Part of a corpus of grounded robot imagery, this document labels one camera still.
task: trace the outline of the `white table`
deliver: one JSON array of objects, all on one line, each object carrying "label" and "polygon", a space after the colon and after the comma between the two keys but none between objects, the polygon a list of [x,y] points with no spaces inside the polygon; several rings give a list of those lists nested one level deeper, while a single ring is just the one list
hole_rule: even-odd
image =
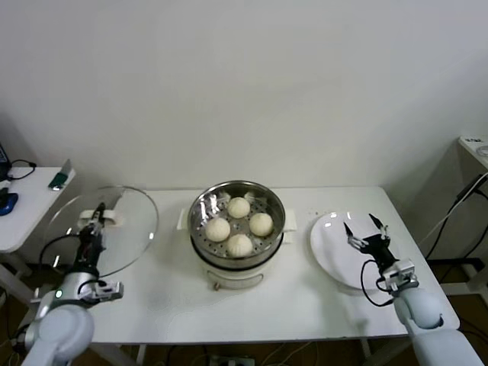
[{"label": "white table", "polygon": [[[22,176],[30,170],[31,168],[13,168],[11,174]],[[25,239],[64,192],[64,189],[51,191],[47,187],[59,170],[60,168],[37,167],[35,172],[26,178],[13,181],[9,191],[19,195],[18,202],[12,212],[0,217],[0,254],[2,260],[17,270],[14,276],[0,265],[0,286],[26,305],[30,304],[33,292],[19,277],[29,275],[31,270],[20,257],[14,254],[14,251],[24,244]],[[65,185],[68,185],[74,176],[75,172],[72,170]]]},{"label": "white table", "polygon": [[[124,298],[90,310],[95,319],[93,342],[234,343],[405,335],[393,307],[373,307],[361,291],[328,276],[311,254],[309,234],[315,220],[342,210],[371,212],[389,225],[400,257],[413,260],[421,286],[441,299],[447,325],[459,327],[456,313],[383,189],[274,191],[296,214],[294,243],[280,248],[269,276],[258,286],[218,292],[204,277],[188,233],[176,230],[181,209],[200,191],[150,191],[160,213],[157,239],[139,261],[111,276],[124,283]],[[382,302],[387,295],[372,297]]]}]

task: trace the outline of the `steamed bun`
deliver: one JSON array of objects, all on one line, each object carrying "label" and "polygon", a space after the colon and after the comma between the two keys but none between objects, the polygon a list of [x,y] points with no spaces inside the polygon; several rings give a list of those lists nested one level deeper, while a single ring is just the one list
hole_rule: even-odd
[{"label": "steamed bun", "polygon": [[249,228],[256,236],[267,236],[273,232],[273,219],[267,213],[252,215]]},{"label": "steamed bun", "polygon": [[242,197],[235,197],[230,200],[227,206],[227,212],[234,219],[242,219],[251,210],[251,205]]},{"label": "steamed bun", "polygon": [[244,234],[236,234],[227,240],[227,251],[231,257],[246,257],[252,253],[251,239]]},{"label": "steamed bun", "polygon": [[230,234],[230,225],[221,218],[212,219],[205,228],[207,238],[212,242],[223,242]]}]

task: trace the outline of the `floor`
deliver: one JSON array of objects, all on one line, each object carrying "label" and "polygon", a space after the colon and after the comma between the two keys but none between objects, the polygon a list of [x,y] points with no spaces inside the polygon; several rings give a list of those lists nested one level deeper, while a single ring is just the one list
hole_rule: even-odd
[{"label": "floor", "polygon": [[[440,278],[448,269],[444,265],[436,265],[432,270]],[[25,279],[25,282],[35,288],[50,279],[53,283],[56,276],[53,273],[33,275]],[[462,270],[455,269],[450,272],[444,282],[465,281],[466,277]],[[481,357],[483,363],[488,364],[488,342],[480,338],[480,331],[488,333],[488,309],[484,302],[478,296],[450,297],[453,307],[461,318],[461,329],[468,331],[466,337]],[[26,307],[20,304],[16,299],[9,297],[7,306],[0,309],[0,345],[7,339],[7,324],[10,333],[16,330],[17,325],[24,317]],[[382,345],[388,342],[388,339],[375,339],[370,341],[371,350],[374,352]],[[137,355],[137,346],[124,345],[122,349],[131,355],[134,359]],[[267,358],[272,352],[276,351],[270,358]],[[257,365],[262,365],[266,361],[267,365],[278,365],[286,360],[282,366],[301,366],[301,365],[323,365],[323,364],[340,364],[340,365],[361,365],[364,362],[364,356],[359,341],[328,341],[313,342],[306,345],[304,342],[289,342],[286,344],[245,344],[245,345],[150,345],[146,351],[145,365],[149,366],[205,366],[207,356],[249,356],[254,358]],[[14,366],[20,364],[21,357],[12,353],[11,346],[7,343],[0,348],[0,366]],[[393,359],[389,365],[416,365],[418,364],[412,347],[409,347],[401,355]],[[94,352],[88,350],[73,365],[82,366],[105,366],[109,365],[105,360],[99,358]]]}]

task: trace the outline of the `electrical wire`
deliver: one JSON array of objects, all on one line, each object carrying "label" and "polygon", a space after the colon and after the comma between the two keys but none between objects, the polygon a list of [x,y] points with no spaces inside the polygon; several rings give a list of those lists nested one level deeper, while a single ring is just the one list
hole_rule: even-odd
[{"label": "electrical wire", "polygon": [[[475,246],[468,252],[466,253],[465,255],[463,255],[463,258],[462,259],[466,259],[472,252],[474,252],[478,246],[481,245],[481,243],[484,241],[485,239],[485,236],[486,234],[488,233],[488,225],[486,225],[485,227],[485,230],[483,231],[483,234],[481,234],[481,237],[480,239],[477,241],[477,243],[475,244]],[[449,269],[444,273],[444,275],[441,277],[441,279],[439,280],[439,283],[442,283],[443,280],[448,276],[448,274],[452,271],[452,269],[454,267],[456,267],[457,265],[452,265],[451,267],[449,267]]]},{"label": "electrical wire", "polygon": [[429,253],[427,253],[427,255],[425,256],[425,259],[429,259],[429,257],[432,254],[432,252],[434,252],[435,247],[438,245],[439,240],[440,240],[441,235],[442,235],[442,232],[444,231],[444,228],[445,228],[445,226],[447,225],[447,223],[449,221],[449,216],[451,215],[451,212],[454,209],[454,206],[456,206],[456,203],[457,202],[458,201],[454,201],[454,203],[452,204],[451,208],[449,208],[448,213],[447,213],[448,216],[445,219],[444,223],[442,223],[441,229],[439,230],[439,232],[437,234],[437,238],[435,238],[434,245],[430,248]]},{"label": "electrical wire", "polygon": [[39,271],[41,271],[43,269],[44,253],[52,244],[54,244],[55,242],[59,242],[62,239],[75,238],[75,237],[78,237],[78,234],[65,234],[65,235],[58,236],[57,238],[54,238],[54,239],[50,240],[49,242],[47,242],[47,244],[43,247],[43,249],[40,251],[40,254],[39,254]]},{"label": "electrical wire", "polygon": [[376,280],[376,288],[380,291],[383,291],[383,292],[388,292],[388,290],[386,288],[382,288],[380,286],[380,282],[384,281],[384,278],[380,277]]},{"label": "electrical wire", "polygon": [[478,334],[476,332],[472,332],[470,330],[464,330],[464,329],[460,329],[459,330],[461,333],[463,334],[471,334],[473,336],[476,336],[480,341],[482,341],[485,345],[488,345],[488,339],[485,339],[481,334]]},{"label": "electrical wire", "polygon": [[488,196],[484,194],[480,189],[475,189],[474,193],[479,194],[481,197],[484,197],[486,200],[488,200]]},{"label": "electrical wire", "polygon": [[12,352],[10,355],[8,355],[8,357],[5,359],[5,361],[2,362],[2,366],[6,366],[7,363],[10,361],[10,357],[12,357],[12,355],[14,355],[15,352]]},{"label": "electrical wire", "polygon": [[376,307],[387,307],[388,305],[391,305],[393,303],[393,299],[389,299],[388,301],[385,301],[384,303],[375,303],[366,293],[366,289],[364,288],[364,268],[366,268],[366,265],[368,263],[376,263],[375,260],[373,259],[368,259],[365,263],[363,263],[363,266],[361,268],[361,289],[363,290],[363,294],[366,296],[368,301],[375,305]]},{"label": "electrical wire", "polygon": [[486,334],[485,331],[483,331],[481,328],[478,328],[476,325],[474,325],[472,322],[470,322],[469,320],[459,316],[459,320],[463,323],[466,323],[467,325],[469,325],[471,328],[474,328],[475,330],[477,330],[479,333],[483,334],[483,336],[488,339],[488,334]]},{"label": "electrical wire", "polygon": [[25,162],[32,168],[32,170],[30,172],[28,172],[27,174],[22,175],[21,177],[8,176],[9,181],[20,181],[21,179],[28,177],[29,175],[31,175],[32,173],[34,173],[36,171],[37,164],[35,162],[29,162],[28,160],[24,160],[24,159],[17,159],[17,160],[14,160],[13,162],[11,162],[11,164],[14,165],[16,162]]},{"label": "electrical wire", "polygon": [[11,355],[10,358],[8,359],[8,366],[12,366],[11,362],[12,362],[12,357],[14,356],[17,356],[17,361],[14,363],[13,366],[17,366],[18,362],[21,360],[21,356],[17,352],[14,352],[14,354]]},{"label": "electrical wire", "polygon": [[270,353],[269,355],[267,355],[265,357],[265,359],[263,360],[263,362],[261,363],[261,365],[266,365],[266,361],[269,360],[271,357],[273,357],[274,355],[276,355],[284,346],[286,345],[286,343],[282,343],[278,348],[276,348],[272,353]]},{"label": "electrical wire", "polygon": [[195,364],[197,363],[198,360],[200,360],[201,358],[203,357],[207,357],[207,356],[210,356],[208,353],[203,353],[202,355],[198,355],[197,357],[195,357],[193,359],[193,361],[190,363],[190,366],[195,366]]},{"label": "electrical wire", "polygon": [[308,343],[305,343],[304,345],[298,347],[297,349],[295,349],[294,351],[292,351],[282,362],[279,362],[278,363],[278,366],[284,366],[284,364],[286,363],[286,361],[288,361],[293,355],[295,355],[296,353],[300,352],[302,349],[304,349],[305,347],[307,347],[307,346],[309,346],[311,344],[312,344],[312,342],[308,342]]},{"label": "electrical wire", "polygon": [[448,213],[446,216],[444,216],[442,218],[442,220],[440,220],[438,223],[436,223],[434,225],[434,227],[432,227],[432,229],[427,233],[427,235],[424,236],[424,238],[422,240],[420,240],[419,246],[421,246],[427,240],[427,238],[429,238],[436,231],[436,229],[439,227],[439,225],[442,225],[456,211],[456,209],[459,207],[459,205],[463,203],[464,199],[466,197],[468,197],[471,194],[472,191],[474,191],[475,189],[477,189],[478,183],[480,183],[480,181],[482,181],[486,176],[488,176],[488,173],[483,174],[476,181],[476,183],[474,183],[473,187],[471,187],[470,190],[460,200],[458,200],[458,202],[452,207],[451,212]]},{"label": "electrical wire", "polygon": [[171,353],[173,352],[173,350],[176,348],[176,345],[172,345],[169,350],[168,350],[168,353],[166,354],[166,366],[169,366],[169,358],[171,357]]},{"label": "electrical wire", "polygon": [[319,352],[319,343],[318,342],[315,342],[315,352],[316,352],[315,366],[319,366],[320,352]]}]

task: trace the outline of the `glass lid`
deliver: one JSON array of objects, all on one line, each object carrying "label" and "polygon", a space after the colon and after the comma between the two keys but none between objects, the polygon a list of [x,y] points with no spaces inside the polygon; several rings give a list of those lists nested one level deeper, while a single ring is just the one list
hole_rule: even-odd
[{"label": "glass lid", "polygon": [[100,277],[112,275],[134,263],[156,237],[159,215],[156,204],[144,191],[131,187],[106,187],[82,194],[61,208],[44,235],[42,263],[71,266],[80,246],[77,235],[105,205],[102,246],[98,259]]}]

